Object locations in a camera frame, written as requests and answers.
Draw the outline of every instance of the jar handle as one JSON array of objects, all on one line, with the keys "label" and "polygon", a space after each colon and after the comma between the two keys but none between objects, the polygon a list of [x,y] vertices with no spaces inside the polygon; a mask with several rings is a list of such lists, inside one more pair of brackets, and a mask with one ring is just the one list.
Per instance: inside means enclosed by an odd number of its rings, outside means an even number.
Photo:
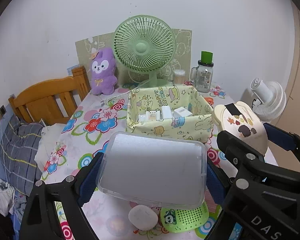
[{"label": "jar handle", "polygon": [[198,70],[198,67],[193,67],[190,71],[190,81],[193,82],[193,83],[195,83],[195,80],[192,79],[192,72],[193,72],[194,69]]}]

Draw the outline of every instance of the fan base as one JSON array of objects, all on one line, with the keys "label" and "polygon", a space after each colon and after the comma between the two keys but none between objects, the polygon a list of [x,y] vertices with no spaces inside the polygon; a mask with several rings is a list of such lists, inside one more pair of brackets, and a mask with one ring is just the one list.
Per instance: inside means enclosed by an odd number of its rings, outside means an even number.
[{"label": "fan base", "polygon": [[138,88],[152,88],[152,87],[169,87],[172,86],[172,82],[166,80],[166,79],[156,79],[155,81],[149,81],[149,79],[141,82],[138,85]]}]

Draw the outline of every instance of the fan stand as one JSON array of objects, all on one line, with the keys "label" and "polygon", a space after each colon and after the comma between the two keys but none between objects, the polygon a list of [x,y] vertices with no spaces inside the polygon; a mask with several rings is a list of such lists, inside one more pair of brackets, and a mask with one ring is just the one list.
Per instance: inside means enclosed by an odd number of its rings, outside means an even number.
[{"label": "fan stand", "polygon": [[157,78],[157,71],[151,71],[149,73],[149,79],[141,82],[138,87],[141,88],[155,88],[155,87],[167,87],[171,86],[172,82],[166,80]]}]

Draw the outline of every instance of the plaid bedding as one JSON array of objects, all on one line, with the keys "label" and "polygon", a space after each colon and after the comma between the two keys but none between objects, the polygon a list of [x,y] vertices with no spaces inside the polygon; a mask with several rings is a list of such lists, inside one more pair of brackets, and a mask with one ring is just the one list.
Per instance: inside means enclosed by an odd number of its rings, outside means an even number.
[{"label": "plaid bedding", "polygon": [[29,196],[34,179],[40,179],[34,157],[41,139],[42,125],[25,123],[13,115],[0,142],[0,160],[6,169],[8,182],[21,194]]}]

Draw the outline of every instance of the purple plush toy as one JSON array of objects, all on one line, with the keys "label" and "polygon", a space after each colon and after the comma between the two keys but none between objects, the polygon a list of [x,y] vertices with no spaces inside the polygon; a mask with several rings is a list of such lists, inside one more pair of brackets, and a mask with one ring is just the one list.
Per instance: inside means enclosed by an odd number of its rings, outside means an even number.
[{"label": "purple plush toy", "polygon": [[94,95],[111,95],[117,78],[114,76],[115,58],[111,48],[100,50],[91,62],[91,87]]}]

